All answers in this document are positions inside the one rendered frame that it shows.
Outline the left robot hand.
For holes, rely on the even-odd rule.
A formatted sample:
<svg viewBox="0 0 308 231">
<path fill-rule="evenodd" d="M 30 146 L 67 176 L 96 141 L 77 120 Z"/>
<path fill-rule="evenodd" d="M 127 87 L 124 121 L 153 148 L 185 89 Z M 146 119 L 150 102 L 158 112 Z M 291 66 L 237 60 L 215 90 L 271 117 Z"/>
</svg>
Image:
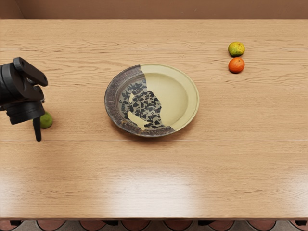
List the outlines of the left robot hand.
<svg viewBox="0 0 308 231">
<path fill-rule="evenodd" d="M 32 120 L 37 142 L 41 142 L 40 117 L 45 114 L 41 101 L 25 101 L 3 106 L 12 125 Z"/>
</svg>

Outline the patterned cream and grey plate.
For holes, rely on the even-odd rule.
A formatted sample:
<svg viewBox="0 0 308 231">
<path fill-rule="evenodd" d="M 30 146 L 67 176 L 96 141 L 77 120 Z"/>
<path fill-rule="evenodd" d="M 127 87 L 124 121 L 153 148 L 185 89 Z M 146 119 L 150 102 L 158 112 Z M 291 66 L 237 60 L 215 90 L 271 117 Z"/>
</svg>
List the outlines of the patterned cream and grey plate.
<svg viewBox="0 0 308 231">
<path fill-rule="evenodd" d="M 104 105 L 122 130 L 141 137 L 162 137 L 187 126 L 197 114 L 198 89 L 184 72 L 163 64 L 140 64 L 109 83 Z"/>
</svg>

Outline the small green lime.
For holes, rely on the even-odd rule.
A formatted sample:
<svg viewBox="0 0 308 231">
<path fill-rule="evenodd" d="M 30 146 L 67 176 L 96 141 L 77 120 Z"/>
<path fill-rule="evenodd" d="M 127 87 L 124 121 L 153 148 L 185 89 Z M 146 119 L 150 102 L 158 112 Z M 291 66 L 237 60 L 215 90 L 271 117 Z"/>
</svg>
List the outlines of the small green lime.
<svg viewBox="0 0 308 231">
<path fill-rule="evenodd" d="M 40 117 L 40 128 L 47 129 L 53 124 L 53 118 L 49 112 L 45 112 L 44 115 Z"/>
</svg>

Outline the orange mandarin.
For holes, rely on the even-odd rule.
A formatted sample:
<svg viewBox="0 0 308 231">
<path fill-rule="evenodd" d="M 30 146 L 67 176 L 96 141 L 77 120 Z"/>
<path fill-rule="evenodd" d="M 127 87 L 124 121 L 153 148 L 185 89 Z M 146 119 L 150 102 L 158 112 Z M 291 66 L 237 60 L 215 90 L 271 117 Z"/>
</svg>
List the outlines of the orange mandarin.
<svg viewBox="0 0 308 231">
<path fill-rule="evenodd" d="M 228 63 L 228 69 L 234 74 L 238 74 L 243 71 L 245 67 L 245 62 L 240 57 L 232 58 Z"/>
</svg>

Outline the green-yellow mandarin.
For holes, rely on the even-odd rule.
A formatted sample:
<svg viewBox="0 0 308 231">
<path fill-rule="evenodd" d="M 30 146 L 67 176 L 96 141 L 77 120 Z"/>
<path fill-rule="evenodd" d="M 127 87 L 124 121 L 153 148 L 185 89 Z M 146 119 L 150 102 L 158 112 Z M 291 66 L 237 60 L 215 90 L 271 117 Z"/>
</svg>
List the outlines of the green-yellow mandarin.
<svg viewBox="0 0 308 231">
<path fill-rule="evenodd" d="M 232 42 L 228 46 L 228 52 L 231 57 L 240 57 L 245 52 L 245 46 L 241 42 Z"/>
</svg>

